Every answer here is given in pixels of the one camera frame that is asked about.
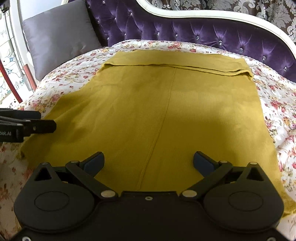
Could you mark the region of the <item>purple tufted velvet headboard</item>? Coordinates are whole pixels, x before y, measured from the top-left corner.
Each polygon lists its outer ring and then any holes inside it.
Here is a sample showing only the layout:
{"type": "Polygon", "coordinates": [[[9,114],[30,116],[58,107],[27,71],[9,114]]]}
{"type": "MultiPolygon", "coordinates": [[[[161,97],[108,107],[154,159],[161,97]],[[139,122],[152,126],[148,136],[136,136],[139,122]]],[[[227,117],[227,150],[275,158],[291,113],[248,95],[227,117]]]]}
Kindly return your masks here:
{"type": "Polygon", "coordinates": [[[147,1],[86,1],[91,23],[103,46],[124,40],[179,41],[251,57],[295,82],[295,45],[272,24],[248,21],[233,13],[214,17],[183,15],[147,1]]]}

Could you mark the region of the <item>red pole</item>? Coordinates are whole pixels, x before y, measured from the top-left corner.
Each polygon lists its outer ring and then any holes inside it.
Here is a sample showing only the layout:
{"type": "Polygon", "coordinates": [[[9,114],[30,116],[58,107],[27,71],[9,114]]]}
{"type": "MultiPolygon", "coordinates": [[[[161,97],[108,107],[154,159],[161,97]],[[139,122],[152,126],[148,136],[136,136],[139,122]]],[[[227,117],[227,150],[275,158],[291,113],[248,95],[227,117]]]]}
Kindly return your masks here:
{"type": "Polygon", "coordinates": [[[2,64],[2,61],[0,60],[0,70],[1,70],[1,73],[3,75],[3,78],[4,80],[6,81],[7,85],[9,86],[12,94],[14,95],[14,97],[16,98],[16,100],[18,101],[18,103],[21,103],[23,102],[22,98],[20,97],[20,95],[18,94],[17,90],[15,89],[15,87],[13,86],[3,64],[2,64]]]}

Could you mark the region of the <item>grey square pillow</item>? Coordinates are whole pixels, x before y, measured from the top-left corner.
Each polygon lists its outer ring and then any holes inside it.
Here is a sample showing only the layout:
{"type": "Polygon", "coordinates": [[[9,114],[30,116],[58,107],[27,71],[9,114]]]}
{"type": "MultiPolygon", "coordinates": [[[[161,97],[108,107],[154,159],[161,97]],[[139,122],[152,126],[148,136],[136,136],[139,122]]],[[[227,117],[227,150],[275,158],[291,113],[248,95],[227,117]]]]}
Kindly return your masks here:
{"type": "Polygon", "coordinates": [[[23,32],[39,81],[63,63],[101,47],[85,1],[72,1],[28,18],[23,21],[23,32]]]}

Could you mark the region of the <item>floral quilted bedspread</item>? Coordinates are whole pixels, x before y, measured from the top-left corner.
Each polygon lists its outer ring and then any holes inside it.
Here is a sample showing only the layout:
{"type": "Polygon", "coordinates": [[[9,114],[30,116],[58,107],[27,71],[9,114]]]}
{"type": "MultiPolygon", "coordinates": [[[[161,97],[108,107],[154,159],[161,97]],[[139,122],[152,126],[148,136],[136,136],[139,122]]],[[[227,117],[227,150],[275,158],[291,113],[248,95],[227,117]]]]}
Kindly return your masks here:
{"type": "MultiPolygon", "coordinates": [[[[46,115],[62,95],[84,86],[112,55],[133,50],[181,51],[242,58],[242,54],[200,44],[126,40],[82,54],[57,67],[44,77],[36,92],[18,108],[37,110],[46,115]]],[[[295,84],[290,78],[253,58],[246,57],[245,61],[254,74],[264,121],[276,147],[282,183],[289,196],[295,197],[295,84]]],[[[1,235],[6,239],[20,230],[13,205],[32,173],[21,157],[20,147],[19,143],[1,144],[1,235]]]]}

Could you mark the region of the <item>mustard yellow knit sweater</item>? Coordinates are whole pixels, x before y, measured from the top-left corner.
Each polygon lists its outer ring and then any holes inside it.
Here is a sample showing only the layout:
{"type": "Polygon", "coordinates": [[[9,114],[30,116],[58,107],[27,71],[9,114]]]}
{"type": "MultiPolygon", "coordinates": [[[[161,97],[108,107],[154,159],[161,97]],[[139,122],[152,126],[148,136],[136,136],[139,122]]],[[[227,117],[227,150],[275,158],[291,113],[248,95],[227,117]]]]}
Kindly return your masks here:
{"type": "Polygon", "coordinates": [[[243,59],[188,52],[118,52],[80,90],[47,114],[54,133],[21,147],[29,166],[63,166],[101,151],[97,180],[123,191],[182,192],[202,179],[201,151],[235,166],[257,162],[285,204],[274,143],[264,122],[253,74],[243,59]]]}

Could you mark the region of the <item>brown silver damask curtain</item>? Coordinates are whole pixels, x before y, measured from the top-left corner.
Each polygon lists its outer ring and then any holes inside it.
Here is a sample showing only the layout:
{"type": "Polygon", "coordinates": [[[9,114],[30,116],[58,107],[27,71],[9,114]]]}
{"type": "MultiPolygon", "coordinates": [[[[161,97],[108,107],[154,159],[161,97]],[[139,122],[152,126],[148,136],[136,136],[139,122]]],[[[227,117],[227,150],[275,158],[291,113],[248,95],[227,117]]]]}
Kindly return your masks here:
{"type": "Polygon", "coordinates": [[[153,6],[172,10],[221,10],[256,16],[266,20],[295,42],[295,1],[289,0],[175,0],[149,1],[153,6]]]}

